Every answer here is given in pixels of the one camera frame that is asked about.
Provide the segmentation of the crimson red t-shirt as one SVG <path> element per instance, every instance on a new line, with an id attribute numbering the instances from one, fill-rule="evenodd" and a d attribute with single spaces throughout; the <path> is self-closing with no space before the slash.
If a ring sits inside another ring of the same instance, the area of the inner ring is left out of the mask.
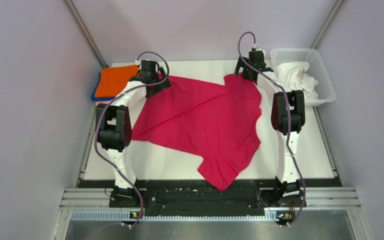
<path id="1" fill-rule="evenodd" d="M 132 138 L 202 157 L 198 172 L 225 191 L 260 146 L 257 121 L 262 95 L 255 83 L 226 75 L 216 84 L 179 76 L 148 98 Z"/>

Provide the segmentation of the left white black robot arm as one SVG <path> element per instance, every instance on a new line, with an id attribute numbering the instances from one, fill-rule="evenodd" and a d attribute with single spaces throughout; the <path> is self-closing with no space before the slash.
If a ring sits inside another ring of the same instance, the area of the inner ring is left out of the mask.
<path id="1" fill-rule="evenodd" d="M 137 177 L 125 152 L 133 137 L 130 111 L 142 99 L 148 99 L 171 86 L 165 69 L 156 61 L 136 61 L 138 71 L 126 87 L 109 103 L 100 103 L 95 110 L 95 145 L 106 151 L 103 159 L 114 169 L 113 197 L 129 207 L 140 202 L 140 193 L 135 186 Z"/>

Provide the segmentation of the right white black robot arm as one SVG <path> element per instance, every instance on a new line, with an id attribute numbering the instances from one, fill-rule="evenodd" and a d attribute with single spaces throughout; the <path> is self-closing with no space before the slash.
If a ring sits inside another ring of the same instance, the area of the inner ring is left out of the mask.
<path id="1" fill-rule="evenodd" d="M 302 173 L 297 163 L 300 133 L 306 122 L 305 99 L 301 90 L 281 83 L 265 62 L 265 51 L 252 46 L 248 56 L 239 56 L 234 75 L 254 82 L 272 100 L 270 122 L 278 137 L 279 162 L 270 201 L 287 206 L 302 195 Z"/>

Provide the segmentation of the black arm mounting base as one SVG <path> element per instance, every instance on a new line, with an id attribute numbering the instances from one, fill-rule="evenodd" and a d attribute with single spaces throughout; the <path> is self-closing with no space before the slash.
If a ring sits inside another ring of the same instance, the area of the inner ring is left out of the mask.
<path id="1" fill-rule="evenodd" d="M 110 180 L 81 180 L 78 189 L 109 191 L 108 208 L 138 211 L 146 216 L 231 217 L 262 216 L 269 209 L 299 209 L 302 196 L 280 204 L 271 201 L 274 180 L 235 180 L 219 191 L 205 180 L 138 180 L 138 198 L 113 197 L 115 184 Z"/>

